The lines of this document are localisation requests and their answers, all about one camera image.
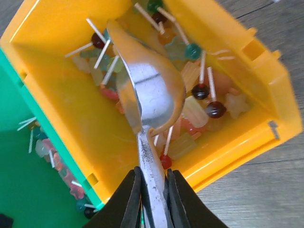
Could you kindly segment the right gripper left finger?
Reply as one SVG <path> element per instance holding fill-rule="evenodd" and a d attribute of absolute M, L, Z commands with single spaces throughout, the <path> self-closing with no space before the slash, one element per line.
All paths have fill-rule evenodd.
<path fill-rule="evenodd" d="M 85 228 L 139 228 L 141 226 L 141 170 L 130 170 L 106 205 Z"/>

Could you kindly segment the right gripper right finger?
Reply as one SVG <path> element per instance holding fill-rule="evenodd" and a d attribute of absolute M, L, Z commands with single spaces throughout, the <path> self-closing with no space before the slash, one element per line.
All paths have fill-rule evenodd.
<path fill-rule="evenodd" d="M 226 228 L 200 200 L 179 170 L 167 170 L 169 210 L 175 228 Z"/>

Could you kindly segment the green candy bin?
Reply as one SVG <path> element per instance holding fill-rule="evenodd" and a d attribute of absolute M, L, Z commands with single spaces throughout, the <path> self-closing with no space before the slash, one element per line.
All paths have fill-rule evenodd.
<path fill-rule="evenodd" d="M 29 130 L 19 123 L 36 117 L 63 150 L 75 175 L 84 178 L 42 106 L 0 55 L 0 213 L 15 228 L 80 228 L 87 219 L 51 165 L 29 150 Z"/>

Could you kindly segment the orange candy bin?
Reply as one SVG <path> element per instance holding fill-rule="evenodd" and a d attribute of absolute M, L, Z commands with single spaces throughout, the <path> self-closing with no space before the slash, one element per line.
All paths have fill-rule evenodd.
<path fill-rule="evenodd" d="M 207 64 L 232 78 L 252 104 L 238 119 L 205 132 L 194 150 L 173 161 L 199 191 L 241 164 L 302 131 L 289 73 L 257 38 L 213 0 L 166 5 Z M 92 79 L 65 55 L 89 41 L 90 18 L 100 29 L 130 11 L 129 0 L 26 0 L 5 30 L 5 67 L 75 177 L 98 204 L 110 199 L 138 164 L 135 135 Z"/>

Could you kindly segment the metal scoop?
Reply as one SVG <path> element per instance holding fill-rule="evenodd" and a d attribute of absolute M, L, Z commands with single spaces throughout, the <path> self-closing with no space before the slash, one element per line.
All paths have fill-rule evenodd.
<path fill-rule="evenodd" d="M 137 139 L 145 226 L 171 228 L 168 183 L 153 138 L 178 120 L 185 85 L 169 59 L 132 37 L 117 21 L 109 20 L 106 29 L 128 74 L 117 80 L 117 91 Z"/>

